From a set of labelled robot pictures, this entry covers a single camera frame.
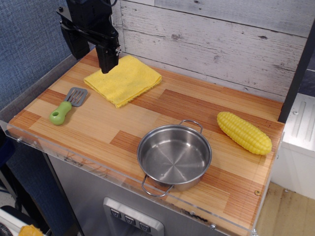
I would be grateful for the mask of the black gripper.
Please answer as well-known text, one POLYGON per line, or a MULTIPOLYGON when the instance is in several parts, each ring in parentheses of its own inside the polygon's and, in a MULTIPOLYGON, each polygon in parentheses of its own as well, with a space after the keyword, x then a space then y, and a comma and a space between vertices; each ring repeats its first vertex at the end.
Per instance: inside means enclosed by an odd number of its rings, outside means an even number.
POLYGON ((111 22, 112 7, 109 0, 68 0, 67 6, 57 8, 61 17, 61 30, 76 59, 90 52, 88 42, 96 45, 99 67, 103 74, 118 65, 121 47, 118 32, 111 22))

